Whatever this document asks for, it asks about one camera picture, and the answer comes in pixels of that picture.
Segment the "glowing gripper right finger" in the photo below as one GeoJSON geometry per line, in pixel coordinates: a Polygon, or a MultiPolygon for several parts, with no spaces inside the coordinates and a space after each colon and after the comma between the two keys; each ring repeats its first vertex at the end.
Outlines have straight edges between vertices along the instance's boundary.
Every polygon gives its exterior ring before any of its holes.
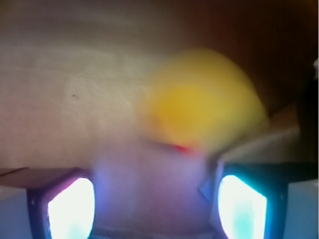
{"type": "Polygon", "coordinates": [[[228,239],[281,239],[287,212],[283,164],[224,163],[217,183],[217,214],[228,239]]]}

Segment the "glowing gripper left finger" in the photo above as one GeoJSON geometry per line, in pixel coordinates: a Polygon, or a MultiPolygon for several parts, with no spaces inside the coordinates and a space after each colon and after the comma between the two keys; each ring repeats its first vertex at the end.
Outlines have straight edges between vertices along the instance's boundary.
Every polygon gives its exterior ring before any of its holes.
{"type": "Polygon", "coordinates": [[[87,239],[95,221],[95,186],[84,169],[35,169],[26,188],[34,239],[87,239]]]}

